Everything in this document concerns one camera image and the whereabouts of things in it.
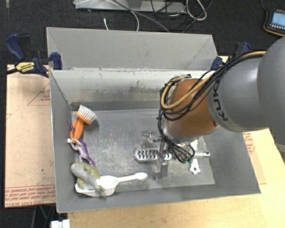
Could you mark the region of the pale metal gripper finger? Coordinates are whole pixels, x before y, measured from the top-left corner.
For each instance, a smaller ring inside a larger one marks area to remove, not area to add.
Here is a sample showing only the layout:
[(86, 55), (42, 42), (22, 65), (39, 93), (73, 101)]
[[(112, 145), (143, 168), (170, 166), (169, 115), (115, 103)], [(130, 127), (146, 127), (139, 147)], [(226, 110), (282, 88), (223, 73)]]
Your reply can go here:
[(145, 148), (137, 149), (134, 153), (134, 158), (138, 162), (154, 162), (158, 159), (170, 161), (172, 159), (172, 154), (169, 152), (160, 152), (159, 149), (155, 148)]
[(143, 131), (142, 132), (142, 146), (150, 147), (153, 146), (155, 142), (160, 142), (161, 137), (158, 136), (154, 131)]

